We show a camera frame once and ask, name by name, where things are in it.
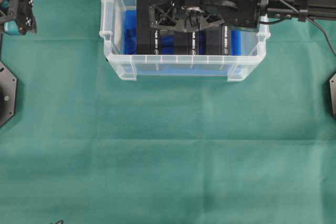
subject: clear plastic bin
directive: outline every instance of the clear plastic bin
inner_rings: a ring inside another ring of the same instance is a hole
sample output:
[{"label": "clear plastic bin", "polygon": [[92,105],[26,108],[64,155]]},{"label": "clear plastic bin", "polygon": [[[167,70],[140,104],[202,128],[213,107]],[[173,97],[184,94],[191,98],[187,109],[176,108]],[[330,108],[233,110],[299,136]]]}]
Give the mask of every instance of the clear plastic bin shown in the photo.
[{"label": "clear plastic bin", "polygon": [[125,55],[124,26],[126,11],[136,10],[137,0],[101,0],[101,28],[104,54],[122,80],[138,75],[152,76],[223,76],[227,81],[244,80],[265,58],[269,28],[259,32],[242,31],[241,55]]}]

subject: green tablecloth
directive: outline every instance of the green tablecloth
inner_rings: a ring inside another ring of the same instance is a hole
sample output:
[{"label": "green tablecloth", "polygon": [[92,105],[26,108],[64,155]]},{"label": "green tablecloth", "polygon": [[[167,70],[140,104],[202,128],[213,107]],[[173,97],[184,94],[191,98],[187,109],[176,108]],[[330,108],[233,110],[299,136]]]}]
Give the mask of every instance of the green tablecloth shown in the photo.
[{"label": "green tablecloth", "polygon": [[125,82],[104,59],[100,5],[35,0],[38,34],[4,36],[19,86],[0,129],[1,223],[335,222],[336,59],[318,30],[272,26],[241,83]]}]

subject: checkered marker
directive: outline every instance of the checkered marker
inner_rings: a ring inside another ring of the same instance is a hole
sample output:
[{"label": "checkered marker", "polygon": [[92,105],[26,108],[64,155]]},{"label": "checkered marker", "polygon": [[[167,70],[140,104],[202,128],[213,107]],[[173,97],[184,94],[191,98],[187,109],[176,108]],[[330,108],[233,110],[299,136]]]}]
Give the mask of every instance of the checkered marker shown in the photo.
[{"label": "checkered marker", "polygon": [[31,5],[32,7],[34,6],[34,0],[29,0],[28,4]]},{"label": "checkered marker", "polygon": [[32,24],[31,18],[26,17],[26,25],[32,26],[31,24]]}]

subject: black cable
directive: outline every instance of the black cable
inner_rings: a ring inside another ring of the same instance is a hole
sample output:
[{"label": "black cable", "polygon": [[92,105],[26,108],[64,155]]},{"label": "black cable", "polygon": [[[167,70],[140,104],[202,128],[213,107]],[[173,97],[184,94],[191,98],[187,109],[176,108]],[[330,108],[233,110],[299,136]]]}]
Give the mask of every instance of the black cable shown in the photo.
[{"label": "black cable", "polygon": [[276,21],[271,21],[271,22],[264,22],[264,21],[260,21],[259,23],[262,24],[262,25],[274,25],[274,24],[277,24],[277,23],[280,23],[282,21],[284,21],[285,19],[282,18],[282,19],[278,19]]},{"label": "black cable", "polygon": [[[296,12],[297,14],[300,13],[294,6],[288,4],[286,1],[284,0],[278,0],[279,2],[283,3],[284,5],[286,5],[288,8],[290,8],[291,10],[293,10],[294,12]],[[336,50],[333,48],[333,46],[331,45],[331,41],[330,38],[327,34],[327,32],[323,29],[322,26],[320,26],[318,23],[316,23],[315,21],[313,21],[311,18],[307,17],[307,20],[312,23],[314,26],[316,26],[324,35],[325,39],[327,40],[328,46],[331,50],[331,52],[336,56]]]}]

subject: black bracket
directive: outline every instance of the black bracket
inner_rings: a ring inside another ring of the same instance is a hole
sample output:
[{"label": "black bracket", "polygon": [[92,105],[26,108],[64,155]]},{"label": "black bracket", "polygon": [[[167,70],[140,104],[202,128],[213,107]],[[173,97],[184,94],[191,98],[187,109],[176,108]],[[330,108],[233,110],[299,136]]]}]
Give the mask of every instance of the black bracket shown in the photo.
[{"label": "black bracket", "polygon": [[298,21],[300,22],[306,22],[306,19],[308,17],[308,8],[309,8],[309,5],[308,5],[308,0],[302,0],[301,2],[301,5],[300,5],[300,13],[299,13],[299,18],[298,18]]},{"label": "black bracket", "polygon": [[0,127],[15,114],[15,76],[0,62]]},{"label": "black bracket", "polygon": [[331,92],[332,115],[336,118],[336,74],[329,80]]}]

